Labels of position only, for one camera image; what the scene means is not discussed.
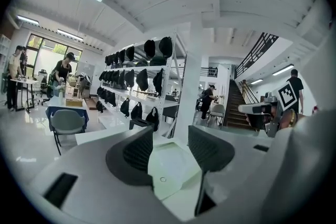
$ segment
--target staircase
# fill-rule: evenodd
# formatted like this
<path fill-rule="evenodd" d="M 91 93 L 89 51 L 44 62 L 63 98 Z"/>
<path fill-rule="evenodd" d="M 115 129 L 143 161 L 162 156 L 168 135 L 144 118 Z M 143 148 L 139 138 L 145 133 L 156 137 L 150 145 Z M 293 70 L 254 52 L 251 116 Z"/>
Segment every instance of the staircase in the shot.
<path fill-rule="evenodd" d="M 246 116 L 238 111 L 238 106 L 245 104 L 244 98 L 234 80 L 230 81 L 229 96 L 227 100 L 227 112 L 225 113 L 224 125 L 227 127 L 235 127 L 240 129 L 248 129 L 255 131 L 248 122 Z"/>

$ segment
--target blue tablecloth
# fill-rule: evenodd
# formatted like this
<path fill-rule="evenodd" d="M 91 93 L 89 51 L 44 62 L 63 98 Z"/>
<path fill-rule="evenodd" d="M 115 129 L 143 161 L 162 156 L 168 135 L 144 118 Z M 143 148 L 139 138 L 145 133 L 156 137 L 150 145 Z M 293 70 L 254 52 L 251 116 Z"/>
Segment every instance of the blue tablecloth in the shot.
<path fill-rule="evenodd" d="M 62 108 L 62 107 L 59 107 L 59 106 L 48 106 L 48 108 L 46 110 L 46 114 L 47 114 L 47 117 L 48 117 L 48 120 L 49 120 L 49 129 L 51 131 L 53 130 L 53 127 L 52 127 L 51 122 L 50 122 L 50 117 L 51 117 L 51 115 L 54 115 L 56 113 L 56 111 L 62 110 L 62 109 L 73 110 L 73 111 L 76 111 L 81 117 L 84 116 L 84 118 L 85 118 L 84 129 L 86 129 L 86 126 L 87 126 L 88 121 L 89 121 L 89 116 L 88 116 L 88 112 L 85 109 L 73 109 L 73 108 Z"/>

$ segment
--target tiled floor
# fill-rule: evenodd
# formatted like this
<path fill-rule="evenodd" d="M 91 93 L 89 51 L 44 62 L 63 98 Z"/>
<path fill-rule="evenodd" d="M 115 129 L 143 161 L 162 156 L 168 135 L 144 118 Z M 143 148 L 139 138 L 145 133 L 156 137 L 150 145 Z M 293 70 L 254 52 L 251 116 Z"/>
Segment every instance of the tiled floor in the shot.
<path fill-rule="evenodd" d="M 53 133 L 49 130 L 46 115 L 47 104 L 31 109 L 10 112 L 0 105 L 1 149 L 17 179 L 28 184 L 45 166 L 59 157 Z M 103 130 L 98 122 L 98 112 L 88 111 L 86 132 Z M 75 136 L 60 137 L 61 152 L 76 146 Z"/>

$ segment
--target desk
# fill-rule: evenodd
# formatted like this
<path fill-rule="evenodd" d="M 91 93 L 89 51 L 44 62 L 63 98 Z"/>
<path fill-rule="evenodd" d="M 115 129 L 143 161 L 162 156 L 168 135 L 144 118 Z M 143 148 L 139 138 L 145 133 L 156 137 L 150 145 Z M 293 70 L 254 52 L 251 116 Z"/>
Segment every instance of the desk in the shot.
<path fill-rule="evenodd" d="M 38 83 L 37 80 L 31 80 L 31 79 L 26 79 L 25 81 L 24 80 L 17 80 L 17 79 L 11 79 L 12 81 L 15 81 L 16 82 L 16 108 L 15 108 L 15 111 L 19 111 L 19 110 L 23 110 L 23 109 L 26 109 L 26 111 L 28 113 L 30 113 L 30 110 L 29 109 L 33 109 L 35 106 L 34 106 L 34 93 L 33 93 L 33 84 L 35 83 Z M 22 102 L 22 94 L 23 94 L 23 87 L 21 87 L 21 108 L 17 108 L 17 94 L 18 94 L 18 84 L 19 83 L 22 83 L 22 84 L 27 84 L 27 107 L 25 108 L 23 106 L 23 102 Z M 29 106 L 29 98 L 28 98 L 28 85 L 30 85 L 30 93 L 32 94 L 31 95 L 31 102 L 32 102 L 32 106 Z"/>
<path fill-rule="evenodd" d="M 88 106 L 85 103 L 85 100 L 83 100 L 83 106 L 79 107 L 79 106 L 68 106 L 65 105 L 65 100 L 66 98 L 62 99 L 62 104 L 59 103 L 59 97 L 54 96 L 53 98 L 50 99 L 50 101 L 48 102 L 48 108 L 46 109 L 46 114 L 49 120 L 49 129 L 52 131 L 53 127 L 51 126 L 50 123 L 50 117 L 52 114 L 55 114 L 56 111 L 61 110 L 61 109 L 68 109 L 68 110 L 74 110 L 76 111 L 81 117 L 84 116 L 85 118 L 85 126 L 84 129 L 86 129 L 86 126 L 88 124 L 89 121 L 89 116 L 88 116 L 88 112 L 87 112 L 87 108 Z"/>

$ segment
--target box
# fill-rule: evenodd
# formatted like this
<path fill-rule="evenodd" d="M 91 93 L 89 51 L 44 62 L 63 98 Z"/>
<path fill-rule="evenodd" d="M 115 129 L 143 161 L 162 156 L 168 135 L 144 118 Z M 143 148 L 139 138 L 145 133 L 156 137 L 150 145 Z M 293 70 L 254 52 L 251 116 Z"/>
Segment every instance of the box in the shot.
<path fill-rule="evenodd" d="M 66 99 L 65 100 L 65 105 L 68 106 L 83 106 L 83 99 Z"/>

